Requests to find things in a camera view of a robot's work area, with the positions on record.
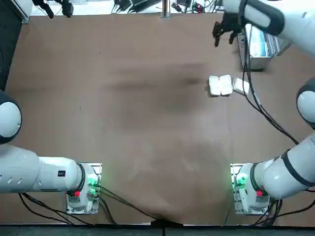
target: black cable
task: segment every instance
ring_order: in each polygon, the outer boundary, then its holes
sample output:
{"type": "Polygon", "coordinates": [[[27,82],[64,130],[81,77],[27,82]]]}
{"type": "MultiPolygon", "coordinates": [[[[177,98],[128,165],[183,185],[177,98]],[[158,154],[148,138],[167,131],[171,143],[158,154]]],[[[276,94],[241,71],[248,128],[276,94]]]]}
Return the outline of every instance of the black cable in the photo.
{"type": "Polygon", "coordinates": [[[32,197],[31,195],[29,195],[29,194],[27,194],[27,193],[23,193],[22,195],[23,195],[25,198],[27,198],[29,201],[31,201],[31,202],[33,202],[33,203],[35,203],[35,204],[37,204],[37,205],[39,205],[39,206],[41,206],[41,207],[44,207],[44,208],[46,208],[46,209],[48,209],[48,210],[51,210],[51,211],[53,211],[54,213],[56,213],[56,214],[58,214],[58,215],[59,215],[59,213],[62,213],[62,214],[68,215],[68,216],[70,216],[70,217],[72,217],[72,218],[74,218],[74,219],[80,221],[81,223],[84,223],[84,224],[86,224],[86,225],[92,225],[92,224],[90,224],[90,223],[88,223],[88,222],[86,222],[86,221],[84,221],[84,220],[81,220],[80,218],[78,218],[78,217],[76,217],[76,216],[74,216],[74,215],[72,215],[72,214],[69,214],[69,213],[67,213],[67,212],[65,212],[65,211],[53,209],[53,208],[47,206],[47,205],[46,205],[45,203],[43,203],[42,201],[40,201],[40,200],[38,200],[38,199],[32,197]]]}
{"type": "Polygon", "coordinates": [[[37,6],[35,6],[35,7],[36,7],[38,10],[40,10],[42,13],[44,13],[46,16],[48,16],[47,13],[44,12],[44,10],[40,9],[40,8],[37,7],[37,6]]]}
{"type": "Polygon", "coordinates": [[[254,101],[257,105],[257,107],[249,100],[248,96],[244,92],[245,98],[250,103],[250,105],[257,110],[259,113],[261,113],[277,130],[279,130],[281,133],[289,137],[296,145],[299,144],[299,142],[293,138],[288,132],[286,132],[272,117],[271,115],[266,111],[266,109],[262,106],[262,104],[259,102],[257,95],[254,91],[253,84],[252,84],[252,77],[251,77],[251,55],[250,55],[250,41],[251,41],[251,34],[252,29],[250,32],[250,39],[248,41],[247,33],[245,27],[243,27],[243,33],[245,38],[245,48],[244,48],[244,65],[243,65],[243,90],[244,90],[244,81],[245,81],[245,72],[247,73],[248,82],[250,84],[251,93],[253,95],[254,101]]]}
{"type": "Polygon", "coordinates": [[[213,9],[212,9],[212,11],[211,11],[211,13],[214,13],[214,10],[216,9],[216,0],[213,0],[211,3],[212,3],[212,5],[213,5],[213,9]]]}
{"type": "Polygon", "coordinates": [[[110,222],[112,224],[114,224],[114,225],[117,225],[117,222],[114,220],[113,215],[112,215],[112,213],[109,210],[107,202],[101,196],[99,196],[98,198],[103,202],[103,204],[104,204],[104,206],[106,208],[106,211],[107,211],[107,215],[108,215],[108,217],[110,219],[110,222]]]}
{"type": "Polygon", "coordinates": [[[23,197],[22,197],[22,194],[19,193],[19,197],[23,203],[23,205],[26,207],[27,210],[29,210],[31,213],[35,214],[35,215],[38,215],[40,217],[43,217],[43,218],[46,218],[46,219],[51,219],[51,220],[56,220],[56,221],[59,221],[59,222],[62,222],[62,223],[65,223],[65,224],[68,224],[68,225],[71,225],[70,223],[64,221],[64,220],[59,220],[59,219],[56,219],[54,217],[49,217],[49,216],[45,216],[45,215],[42,215],[40,213],[37,213],[35,211],[33,211],[32,209],[30,209],[30,207],[25,203],[23,197]]]}
{"type": "Polygon", "coordinates": [[[61,11],[62,8],[63,8],[63,7],[61,7],[61,8],[59,9],[59,11],[58,11],[54,16],[57,16],[58,13],[61,11]]]}
{"type": "Polygon", "coordinates": [[[307,207],[305,207],[303,209],[290,211],[290,212],[287,212],[287,213],[275,216],[275,218],[278,218],[278,217],[281,217],[281,216],[285,216],[285,215],[292,215],[292,214],[301,213],[301,212],[304,212],[304,211],[307,211],[307,210],[311,209],[314,205],[315,205],[315,200],[309,206],[307,206],[307,207]]]}
{"type": "Polygon", "coordinates": [[[273,226],[273,224],[275,223],[276,218],[279,216],[280,210],[282,208],[282,204],[283,204],[283,200],[277,200],[275,213],[274,213],[270,223],[268,224],[268,226],[273,226]]]}
{"type": "MultiPolygon", "coordinates": [[[[51,210],[50,207],[48,207],[45,203],[41,202],[40,200],[37,200],[37,199],[33,199],[32,196],[28,195],[28,194],[23,194],[22,195],[27,198],[29,201],[31,201],[32,203],[34,204],[37,204],[43,208],[46,208],[48,210],[51,210]]],[[[56,211],[53,211],[54,213],[56,213],[58,216],[60,216],[61,218],[63,218],[64,220],[66,220],[67,222],[69,222],[71,225],[74,225],[70,220],[68,220],[66,217],[64,217],[63,215],[59,214],[58,212],[56,211]]]]}
{"type": "Polygon", "coordinates": [[[118,11],[120,11],[122,9],[122,7],[118,7],[118,9],[115,11],[115,13],[117,13],[118,11]]]}
{"type": "Polygon", "coordinates": [[[112,14],[113,14],[113,10],[115,9],[115,7],[116,7],[116,4],[114,4],[114,6],[112,8],[112,11],[111,11],[112,14]]]}
{"type": "Polygon", "coordinates": [[[110,191],[109,189],[107,189],[107,188],[105,188],[105,187],[103,187],[103,186],[101,186],[101,185],[94,185],[94,187],[99,187],[99,188],[101,188],[101,189],[103,189],[103,190],[109,192],[110,194],[112,194],[112,195],[115,196],[116,198],[120,199],[120,200],[121,200],[121,203],[123,203],[123,204],[125,204],[125,205],[127,205],[127,206],[129,206],[129,207],[131,207],[131,208],[133,208],[133,209],[135,209],[135,210],[137,210],[138,212],[140,212],[140,213],[142,213],[142,214],[144,214],[144,215],[146,215],[146,216],[148,216],[148,217],[151,217],[151,218],[153,218],[153,219],[155,219],[155,220],[159,220],[158,218],[156,218],[156,217],[154,217],[154,216],[151,216],[151,215],[145,213],[143,210],[137,208],[135,205],[133,205],[133,204],[131,204],[130,202],[126,201],[125,199],[121,198],[120,196],[118,196],[117,194],[113,193],[113,192],[110,191]]]}
{"type": "Polygon", "coordinates": [[[260,218],[259,218],[255,223],[253,223],[253,225],[254,225],[254,226],[257,225],[257,223],[258,223],[267,213],[269,213],[270,209],[271,209],[271,206],[268,206],[268,209],[265,211],[265,213],[263,213],[263,214],[260,216],[260,218]]]}

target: white box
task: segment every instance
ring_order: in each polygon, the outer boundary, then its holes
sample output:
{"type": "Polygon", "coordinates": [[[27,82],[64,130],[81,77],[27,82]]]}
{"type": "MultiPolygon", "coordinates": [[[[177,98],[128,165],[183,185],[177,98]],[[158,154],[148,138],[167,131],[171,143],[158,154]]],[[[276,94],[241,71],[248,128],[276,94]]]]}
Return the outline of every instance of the white box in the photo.
{"type": "Polygon", "coordinates": [[[218,76],[209,76],[210,94],[212,96],[220,96],[221,88],[218,76]]]}
{"type": "Polygon", "coordinates": [[[247,81],[244,81],[244,89],[243,89],[243,80],[240,78],[235,78],[233,82],[234,91],[240,93],[241,95],[248,95],[250,90],[250,84],[247,81]]]}
{"type": "Polygon", "coordinates": [[[230,75],[220,76],[221,95],[230,95],[233,93],[232,79],[230,75]]]}

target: green indicator light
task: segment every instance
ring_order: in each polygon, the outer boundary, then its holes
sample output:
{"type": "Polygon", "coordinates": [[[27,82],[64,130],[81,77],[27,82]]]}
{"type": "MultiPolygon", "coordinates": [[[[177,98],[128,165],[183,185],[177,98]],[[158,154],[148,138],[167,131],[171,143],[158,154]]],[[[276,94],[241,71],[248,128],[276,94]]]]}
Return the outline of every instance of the green indicator light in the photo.
{"type": "Polygon", "coordinates": [[[237,178],[236,186],[238,186],[240,188],[244,188],[245,183],[246,183],[246,179],[247,179],[247,174],[240,173],[237,175],[236,178],[237,178]]]}
{"type": "Polygon", "coordinates": [[[89,185],[94,186],[97,185],[97,180],[95,180],[94,178],[89,178],[89,185]]]}

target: black wall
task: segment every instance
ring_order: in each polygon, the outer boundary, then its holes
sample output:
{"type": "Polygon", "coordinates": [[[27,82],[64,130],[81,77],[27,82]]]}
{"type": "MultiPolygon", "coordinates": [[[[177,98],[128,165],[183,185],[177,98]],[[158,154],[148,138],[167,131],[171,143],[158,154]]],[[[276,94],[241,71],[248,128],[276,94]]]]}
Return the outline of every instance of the black wall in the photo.
{"type": "Polygon", "coordinates": [[[1,63],[2,60],[0,58],[0,89],[2,91],[5,89],[8,79],[21,26],[22,19],[12,3],[9,0],[0,0],[0,52],[3,57],[3,63],[1,63]]]}

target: label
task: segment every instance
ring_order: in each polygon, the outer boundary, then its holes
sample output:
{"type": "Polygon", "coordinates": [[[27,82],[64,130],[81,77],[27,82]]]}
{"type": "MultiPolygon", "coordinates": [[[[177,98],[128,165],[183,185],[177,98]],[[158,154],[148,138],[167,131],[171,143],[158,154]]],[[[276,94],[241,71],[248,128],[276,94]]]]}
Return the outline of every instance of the label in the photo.
{"type": "Polygon", "coordinates": [[[58,177],[65,177],[65,171],[58,171],[58,177]]]}
{"type": "Polygon", "coordinates": [[[70,203],[79,203],[80,201],[80,197],[68,197],[68,201],[70,203]]]}

